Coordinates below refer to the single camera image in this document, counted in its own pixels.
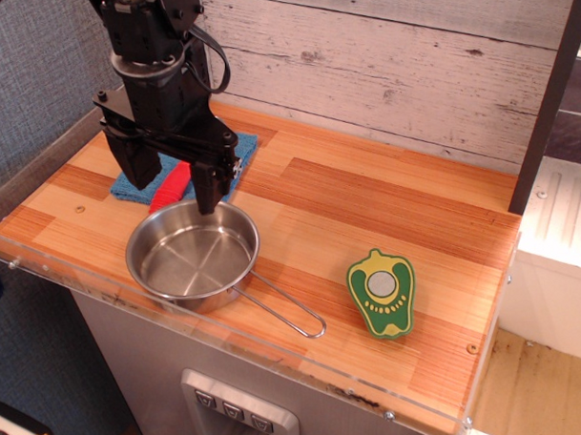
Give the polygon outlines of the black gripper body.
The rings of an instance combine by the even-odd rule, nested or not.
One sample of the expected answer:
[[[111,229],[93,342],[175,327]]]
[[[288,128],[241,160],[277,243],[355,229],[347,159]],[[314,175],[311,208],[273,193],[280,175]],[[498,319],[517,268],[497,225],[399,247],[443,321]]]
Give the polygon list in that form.
[[[151,64],[111,58],[124,88],[94,98],[104,129],[140,135],[158,155],[217,165],[237,176],[238,138],[209,108],[213,86],[205,51],[170,54]]]

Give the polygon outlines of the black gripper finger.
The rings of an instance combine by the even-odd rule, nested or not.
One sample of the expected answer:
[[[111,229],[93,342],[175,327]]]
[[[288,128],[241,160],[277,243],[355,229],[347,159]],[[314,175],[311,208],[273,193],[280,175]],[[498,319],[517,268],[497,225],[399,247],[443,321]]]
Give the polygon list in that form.
[[[213,214],[222,198],[230,193],[234,174],[200,161],[192,165],[191,173],[199,212]]]
[[[140,135],[127,135],[112,127],[103,132],[118,166],[138,190],[145,189],[161,173],[157,152]]]

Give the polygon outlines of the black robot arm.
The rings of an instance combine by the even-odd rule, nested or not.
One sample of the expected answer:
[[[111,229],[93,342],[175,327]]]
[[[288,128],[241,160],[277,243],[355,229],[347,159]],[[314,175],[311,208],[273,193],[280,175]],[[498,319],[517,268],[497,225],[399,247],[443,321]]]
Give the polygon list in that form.
[[[112,66],[124,84],[98,92],[104,135],[118,166],[137,189],[169,155],[191,165],[199,211],[209,215],[229,194],[239,171],[239,139],[209,102],[230,83],[225,68],[209,80],[207,50],[221,45],[196,23],[201,0],[89,0],[108,32]]]

